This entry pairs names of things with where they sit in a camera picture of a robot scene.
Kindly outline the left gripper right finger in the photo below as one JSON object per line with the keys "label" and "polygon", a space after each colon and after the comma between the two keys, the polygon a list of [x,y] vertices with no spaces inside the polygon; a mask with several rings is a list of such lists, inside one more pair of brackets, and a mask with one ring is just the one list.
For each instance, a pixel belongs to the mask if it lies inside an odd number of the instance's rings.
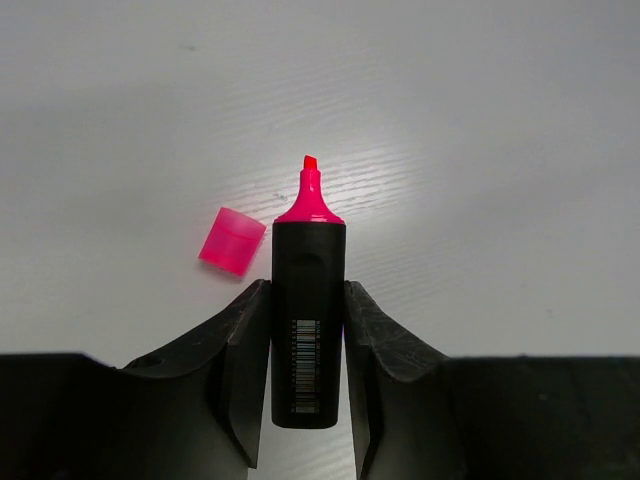
{"label": "left gripper right finger", "polygon": [[635,479],[639,360],[444,355],[345,286],[360,479]]}

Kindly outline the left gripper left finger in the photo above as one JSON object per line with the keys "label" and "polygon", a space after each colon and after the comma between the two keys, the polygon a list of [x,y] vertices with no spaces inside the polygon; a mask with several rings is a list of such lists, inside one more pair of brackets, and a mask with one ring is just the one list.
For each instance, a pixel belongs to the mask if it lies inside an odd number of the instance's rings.
{"label": "left gripper left finger", "polygon": [[257,464],[270,285],[118,369],[79,353],[1,358],[5,479],[244,479]]}

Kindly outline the pink tip black highlighter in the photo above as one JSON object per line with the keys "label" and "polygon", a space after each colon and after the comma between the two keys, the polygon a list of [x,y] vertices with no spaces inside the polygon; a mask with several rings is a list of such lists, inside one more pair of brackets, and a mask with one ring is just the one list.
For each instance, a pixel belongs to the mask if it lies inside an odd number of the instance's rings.
{"label": "pink tip black highlighter", "polygon": [[271,276],[271,416],[286,429],[338,419],[346,224],[326,205],[307,156],[291,208],[274,220]]}

